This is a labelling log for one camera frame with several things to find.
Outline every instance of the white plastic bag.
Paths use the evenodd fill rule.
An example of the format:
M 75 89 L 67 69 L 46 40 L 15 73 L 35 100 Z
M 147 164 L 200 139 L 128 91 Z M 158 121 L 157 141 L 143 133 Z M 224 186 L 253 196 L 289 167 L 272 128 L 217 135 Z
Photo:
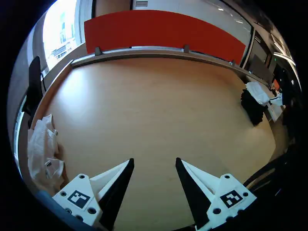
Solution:
M 249 91 L 251 96 L 263 106 L 265 106 L 270 100 L 258 82 L 248 82 L 246 84 L 246 89 Z
M 63 182 L 64 162 L 54 157 L 59 150 L 51 121 L 52 115 L 46 116 L 37 121 L 34 130 L 28 130 L 28 168 L 38 188 L 54 195 Z

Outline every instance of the ceiling light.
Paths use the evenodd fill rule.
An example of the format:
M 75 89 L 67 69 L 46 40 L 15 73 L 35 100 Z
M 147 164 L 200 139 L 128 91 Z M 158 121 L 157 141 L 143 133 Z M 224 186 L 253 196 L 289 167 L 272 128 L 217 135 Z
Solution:
M 277 52 L 274 52 L 274 55 L 289 61 L 290 63 L 292 63 L 295 66 L 293 59 L 291 59 L 290 57 L 283 55 L 283 54 L 280 54 L 280 53 L 277 53 Z
M 274 42 L 275 46 L 280 50 L 281 53 L 285 54 L 285 51 L 282 49 L 281 46 L 279 46 L 278 43 Z

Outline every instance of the bolt hole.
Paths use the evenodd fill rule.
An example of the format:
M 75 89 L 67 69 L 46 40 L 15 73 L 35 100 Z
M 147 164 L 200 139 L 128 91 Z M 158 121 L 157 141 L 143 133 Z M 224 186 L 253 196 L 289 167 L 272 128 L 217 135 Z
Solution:
M 96 214 L 96 210 L 94 208 L 89 208 L 88 213 L 90 214 Z
M 66 208 L 65 211 L 67 211 L 69 214 L 72 214 L 72 211 L 69 208 Z
M 84 219 L 82 218 L 82 216 L 80 216 L 80 215 L 76 215 L 75 216 L 78 220 L 80 220 L 80 221 L 83 221 Z
M 217 209 L 213 209 L 213 213 L 214 213 L 214 214 L 219 214 L 220 212 L 221 212 L 221 210 L 218 209 L 218 208 L 217 208 Z
M 233 219 L 233 217 L 227 217 L 226 221 L 231 221 Z

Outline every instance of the white wall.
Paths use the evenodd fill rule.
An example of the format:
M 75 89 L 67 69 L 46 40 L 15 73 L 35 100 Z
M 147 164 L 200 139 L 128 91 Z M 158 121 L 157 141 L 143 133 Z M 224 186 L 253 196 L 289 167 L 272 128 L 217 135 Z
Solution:
M 133 10 L 164 10 L 206 21 L 245 44 L 243 56 L 248 49 L 252 27 L 238 13 L 219 0 L 148 0 L 147 7 L 136 7 L 136 2 L 142 0 L 134 0 Z

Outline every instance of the red panel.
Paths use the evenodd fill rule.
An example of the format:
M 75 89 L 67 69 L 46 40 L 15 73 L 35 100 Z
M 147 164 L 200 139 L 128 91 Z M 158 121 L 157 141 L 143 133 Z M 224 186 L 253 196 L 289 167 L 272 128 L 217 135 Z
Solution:
M 220 28 L 179 13 L 130 10 L 84 22 L 87 52 L 131 46 L 162 46 L 199 51 L 240 63 L 245 45 Z

